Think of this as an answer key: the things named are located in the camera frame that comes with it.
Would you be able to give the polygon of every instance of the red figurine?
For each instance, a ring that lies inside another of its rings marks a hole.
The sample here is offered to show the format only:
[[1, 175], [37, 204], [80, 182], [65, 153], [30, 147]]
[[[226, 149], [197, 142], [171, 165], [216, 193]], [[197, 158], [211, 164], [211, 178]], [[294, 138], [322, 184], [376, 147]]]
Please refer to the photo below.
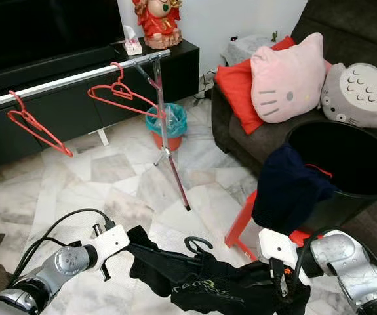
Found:
[[181, 0], [133, 0], [138, 23], [143, 27], [144, 42], [153, 49], [166, 49], [181, 42]]

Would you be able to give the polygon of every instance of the laundry basket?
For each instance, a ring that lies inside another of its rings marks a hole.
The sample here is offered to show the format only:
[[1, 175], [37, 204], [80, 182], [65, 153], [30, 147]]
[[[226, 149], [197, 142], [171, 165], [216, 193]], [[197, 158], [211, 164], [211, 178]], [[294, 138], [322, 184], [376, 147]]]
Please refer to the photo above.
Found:
[[345, 123], [313, 121], [295, 127], [286, 141], [311, 163], [332, 173], [338, 188], [319, 202], [300, 227], [312, 232], [340, 226], [377, 200], [377, 138]]

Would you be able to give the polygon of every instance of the gray plush toy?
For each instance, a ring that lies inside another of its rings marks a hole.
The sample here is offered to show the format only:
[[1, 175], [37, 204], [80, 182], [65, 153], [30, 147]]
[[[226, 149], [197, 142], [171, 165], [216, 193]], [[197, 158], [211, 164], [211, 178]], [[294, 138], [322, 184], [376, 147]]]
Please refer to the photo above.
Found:
[[332, 65], [321, 91], [321, 105], [329, 120], [377, 128], [377, 68]]

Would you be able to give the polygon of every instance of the black garment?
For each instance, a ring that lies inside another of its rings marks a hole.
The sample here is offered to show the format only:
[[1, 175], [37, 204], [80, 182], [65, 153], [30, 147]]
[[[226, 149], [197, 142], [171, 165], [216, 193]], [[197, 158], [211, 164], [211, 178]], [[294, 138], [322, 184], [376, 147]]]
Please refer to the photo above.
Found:
[[318, 201], [332, 197], [336, 187], [329, 179], [305, 166], [291, 145], [282, 145], [262, 167], [252, 218], [264, 228], [289, 235], [306, 221]]
[[[269, 266], [262, 262], [235, 268], [204, 252], [195, 256], [201, 260], [201, 265], [197, 266], [155, 252], [158, 246], [148, 239], [141, 226], [127, 234], [130, 245], [126, 250], [135, 256], [130, 277], [141, 279], [162, 297], [170, 295], [171, 302], [182, 310], [196, 310], [203, 314], [217, 310], [228, 315], [272, 315], [276, 311], [278, 315], [303, 315], [305, 312], [310, 288], [300, 284], [293, 298], [282, 301], [275, 294]], [[153, 251], [132, 244], [143, 245]]]

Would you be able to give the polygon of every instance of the cushion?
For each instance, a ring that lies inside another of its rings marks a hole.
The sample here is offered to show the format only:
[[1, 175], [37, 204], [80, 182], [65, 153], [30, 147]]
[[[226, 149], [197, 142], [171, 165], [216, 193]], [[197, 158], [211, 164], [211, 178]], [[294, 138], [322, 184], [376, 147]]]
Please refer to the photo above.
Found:
[[321, 104], [329, 120], [377, 128], [377, 67], [363, 63], [349, 68], [333, 65], [325, 80]]
[[[294, 45], [294, 41], [286, 36], [284, 40], [273, 46], [284, 49]], [[233, 112], [241, 121], [242, 128], [250, 135], [264, 122], [260, 119], [252, 105], [252, 74], [250, 59], [232, 67], [219, 66], [215, 77], [217, 84], [225, 94]]]
[[241, 127], [239, 119], [232, 115], [229, 123], [229, 135], [263, 165], [270, 153], [284, 143], [289, 131], [302, 123], [322, 119], [326, 120], [322, 111], [314, 109], [284, 123], [265, 123], [251, 135], [247, 135]]
[[280, 123], [304, 114], [318, 105], [325, 78], [322, 35], [281, 51], [260, 47], [251, 68], [252, 103], [262, 120]]

